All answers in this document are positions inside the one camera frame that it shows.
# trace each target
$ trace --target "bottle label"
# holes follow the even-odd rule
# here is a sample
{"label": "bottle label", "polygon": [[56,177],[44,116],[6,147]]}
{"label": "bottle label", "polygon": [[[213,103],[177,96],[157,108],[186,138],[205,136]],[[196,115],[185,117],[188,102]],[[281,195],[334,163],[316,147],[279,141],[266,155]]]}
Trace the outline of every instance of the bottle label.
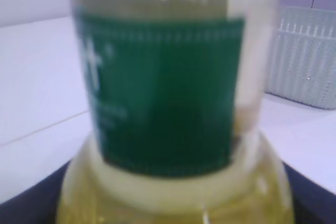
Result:
{"label": "bottle label", "polygon": [[105,162],[162,177],[229,163],[243,20],[75,22]]}

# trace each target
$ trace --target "white plastic basket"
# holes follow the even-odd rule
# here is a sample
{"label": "white plastic basket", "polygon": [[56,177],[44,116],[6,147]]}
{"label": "white plastic basket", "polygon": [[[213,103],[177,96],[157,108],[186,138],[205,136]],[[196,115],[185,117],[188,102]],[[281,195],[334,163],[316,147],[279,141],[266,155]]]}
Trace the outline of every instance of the white plastic basket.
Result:
{"label": "white plastic basket", "polygon": [[284,7],[266,92],[336,109],[336,12]]}

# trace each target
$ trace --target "white countertop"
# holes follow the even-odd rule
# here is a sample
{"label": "white countertop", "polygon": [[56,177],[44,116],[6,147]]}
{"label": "white countertop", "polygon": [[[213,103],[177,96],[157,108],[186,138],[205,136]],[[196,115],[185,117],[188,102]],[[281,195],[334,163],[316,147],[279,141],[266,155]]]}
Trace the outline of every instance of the white countertop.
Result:
{"label": "white countertop", "polygon": [[[78,151],[91,131],[70,18],[0,28],[0,203]],[[336,194],[336,112],[265,95],[260,126],[279,156]]]}

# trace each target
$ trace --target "dark surface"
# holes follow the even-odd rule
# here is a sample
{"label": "dark surface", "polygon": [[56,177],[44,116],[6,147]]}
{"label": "dark surface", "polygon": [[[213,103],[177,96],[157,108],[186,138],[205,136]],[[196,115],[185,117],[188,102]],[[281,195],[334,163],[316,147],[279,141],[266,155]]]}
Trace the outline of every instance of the dark surface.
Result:
{"label": "dark surface", "polygon": [[[0,205],[0,224],[54,224],[68,164],[30,190]],[[336,195],[285,165],[294,197],[296,224],[336,224]]]}

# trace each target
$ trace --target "bottle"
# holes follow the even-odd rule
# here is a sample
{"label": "bottle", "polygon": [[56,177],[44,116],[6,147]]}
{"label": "bottle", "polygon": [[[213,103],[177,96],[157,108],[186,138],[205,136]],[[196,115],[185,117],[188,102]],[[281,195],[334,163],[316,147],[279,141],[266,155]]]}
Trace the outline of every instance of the bottle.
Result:
{"label": "bottle", "polygon": [[94,133],[58,224],[291,224],[257,127],[277,0],[71,0]]}

